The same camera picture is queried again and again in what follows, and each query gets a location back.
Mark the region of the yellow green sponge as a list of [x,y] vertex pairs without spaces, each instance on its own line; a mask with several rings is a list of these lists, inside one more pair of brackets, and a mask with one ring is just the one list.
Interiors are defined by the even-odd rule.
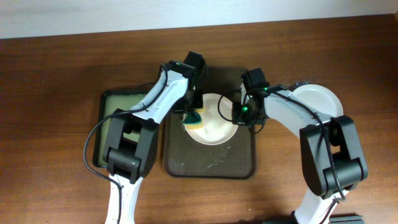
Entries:
[[203,121],[201,118],[201,113],[204,112],[204,108],[195,109],[194,111],[188,112],[184,115],[182,124],[185,126],[185,129],[200,129],[203,127]]

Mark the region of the pink plate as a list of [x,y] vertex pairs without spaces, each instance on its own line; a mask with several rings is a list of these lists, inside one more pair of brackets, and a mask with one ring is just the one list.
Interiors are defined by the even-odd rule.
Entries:
[[206,93],[203,95],[203,108],[196,110],[201,120],[187,123],[188,114],[183,116],[183,126],[189,136],[196,142],[205,145],[218,145],[231,139],[238,126],[231,120],[233,103],[216,93]]

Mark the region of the pale green plate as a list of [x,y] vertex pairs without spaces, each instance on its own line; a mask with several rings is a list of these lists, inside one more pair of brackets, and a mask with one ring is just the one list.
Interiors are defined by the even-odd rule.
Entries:
[[296,88],[293,94],[297,99],[321,113],[332,117],[343,115],[343,106],[339,98],[324,86],[315,84],[303,85]]

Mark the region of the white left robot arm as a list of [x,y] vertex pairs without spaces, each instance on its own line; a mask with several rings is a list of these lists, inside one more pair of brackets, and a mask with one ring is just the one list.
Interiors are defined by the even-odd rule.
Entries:
[[134,223],[139,188],[154,164],[159,126],[167,114],[186,113],[200,122],[203,98],[197,85],[205,70],[203,59],[162,64],[157,83],[140,102],[104,118],[109,126],[102,159],[111,182],[107,223]]

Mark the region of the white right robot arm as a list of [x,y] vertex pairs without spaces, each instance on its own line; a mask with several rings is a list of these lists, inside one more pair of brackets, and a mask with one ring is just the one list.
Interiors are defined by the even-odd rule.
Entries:
[[300,140],[302,172],[308,190],[289,216],[268,223],[364,223],[361,215],[334,217],[346,195],[368,177],[368,165],[354,121],[333,117],[299,100],[288,88],[242,84],[233,105],[233,123],[265,124],[271,118]]

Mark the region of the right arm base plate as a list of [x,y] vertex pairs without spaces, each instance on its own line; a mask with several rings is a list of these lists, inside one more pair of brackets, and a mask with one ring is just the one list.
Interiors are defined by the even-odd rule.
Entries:
[[[363,217],[361,215],[345,216],[345,217],[331,217],[329,219],[331,224],[364,224]],[[262,224],[297,224],[293,217],[268,220]]]

